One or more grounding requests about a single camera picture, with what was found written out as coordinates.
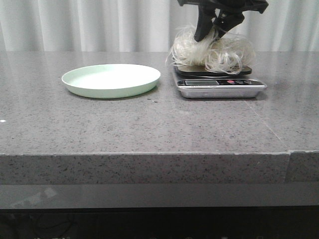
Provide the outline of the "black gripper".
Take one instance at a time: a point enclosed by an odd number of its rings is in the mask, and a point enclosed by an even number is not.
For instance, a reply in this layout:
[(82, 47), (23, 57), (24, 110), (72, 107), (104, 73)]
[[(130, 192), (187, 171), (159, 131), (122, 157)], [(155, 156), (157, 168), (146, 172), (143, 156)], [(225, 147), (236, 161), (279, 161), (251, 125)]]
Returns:
[[(266, 0), (178, 0), (180, 6), (185, 4), (198, 6), (198, 21), (194, 40), (200, 42), (211, 31), (213, 25), (217, 29), (218, 38), (241, 24), (245, 19), (242, 12), (258, 11), (263, 13), (268, 7)], [(224, 10), (216, 17), (215, 9)]]

